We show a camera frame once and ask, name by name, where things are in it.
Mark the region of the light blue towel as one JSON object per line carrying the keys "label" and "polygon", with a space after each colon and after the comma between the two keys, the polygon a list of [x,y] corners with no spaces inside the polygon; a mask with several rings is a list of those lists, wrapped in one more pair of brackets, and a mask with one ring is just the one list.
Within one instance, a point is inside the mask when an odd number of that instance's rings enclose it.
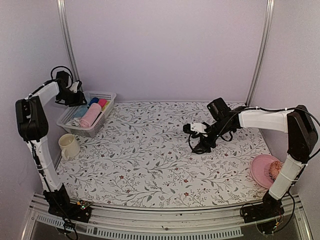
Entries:
{"label": "light blue towel", "polygon": [[80,120],[81,118],[86,114],[88,111],[89,107],[87,105],[82,105],[80,106],[77,111],[74,113],[74,115],[71,117],[69,124],[71,126],[80,126]]}

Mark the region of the white plastic basket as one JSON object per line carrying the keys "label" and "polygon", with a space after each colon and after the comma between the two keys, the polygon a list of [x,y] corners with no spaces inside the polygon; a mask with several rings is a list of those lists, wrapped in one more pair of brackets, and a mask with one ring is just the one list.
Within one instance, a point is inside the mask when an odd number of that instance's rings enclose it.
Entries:
{"label": "white plastic basket", "polygon": [[68,107],[56,124],[68,133],[93,138],[110,115],[117,96],[114,92],[85,91],[86,105]]}

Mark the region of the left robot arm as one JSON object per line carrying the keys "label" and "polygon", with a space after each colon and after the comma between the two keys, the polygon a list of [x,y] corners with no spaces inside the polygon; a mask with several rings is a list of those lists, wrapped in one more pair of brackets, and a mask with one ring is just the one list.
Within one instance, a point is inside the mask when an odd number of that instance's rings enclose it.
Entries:
{"label": "left robot arm", "polygon": [[27,144],[40,176],[43,194],[50,207],[63,217],[74,213],[64,184],[56,172],[48,144],[49,122],[44,106],[52,99],[59,105],[78,107],[87,103],[81,91],[82,83],[75,81],[71,70],[65,66],[54,67],[50,79],[15,102],[18,133]]}

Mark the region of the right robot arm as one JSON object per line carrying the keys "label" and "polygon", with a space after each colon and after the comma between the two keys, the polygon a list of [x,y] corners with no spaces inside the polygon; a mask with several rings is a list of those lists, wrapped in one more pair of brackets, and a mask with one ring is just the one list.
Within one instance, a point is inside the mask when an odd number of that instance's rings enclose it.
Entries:
{"label": "right robot arm", "polygon": [[190,149],[194,154],[209,153],[216,147],[218,139],[225,134],[234,134],[240,129],[258,129],[263,137],[268,133],[287,143],[280,144],[284,165],[279,176],[263,197],[258,213],[269,218],[278,210],[278,204],[290,188],[299,180],[308,162],[320,152],[320,121],[308,111],[305,105],[267,109],[241,105],[231,109],[222,98],[207,105],[214,123],[191,122],[183,126],[183,132],[189,139],[198,139],[196,146]]}

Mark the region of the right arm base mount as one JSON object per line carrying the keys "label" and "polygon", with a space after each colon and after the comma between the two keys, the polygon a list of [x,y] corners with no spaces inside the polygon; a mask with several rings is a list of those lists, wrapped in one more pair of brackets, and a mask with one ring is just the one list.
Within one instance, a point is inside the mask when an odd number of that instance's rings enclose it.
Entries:
{"label": "right arm base mount", "polygon": [[252,223],[267,220],[269,218],[281,218],[285,211],[282,202],[276,200],[265,201],[259,204],[245,203],[240,208],[239,213],[245,223]]}

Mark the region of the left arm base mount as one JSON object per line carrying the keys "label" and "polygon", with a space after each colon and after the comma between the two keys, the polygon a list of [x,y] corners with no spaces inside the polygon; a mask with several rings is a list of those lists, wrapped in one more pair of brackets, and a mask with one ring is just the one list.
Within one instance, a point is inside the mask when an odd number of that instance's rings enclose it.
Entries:
{"label": "left arm base mount", "polygon": [[92,208],[90,206],[83,208],[81,205],[78,205],[77,203],[71,203],[69,200],[50,198],[48,203],[49,214],[67,220],[88,223],[92,214]]}

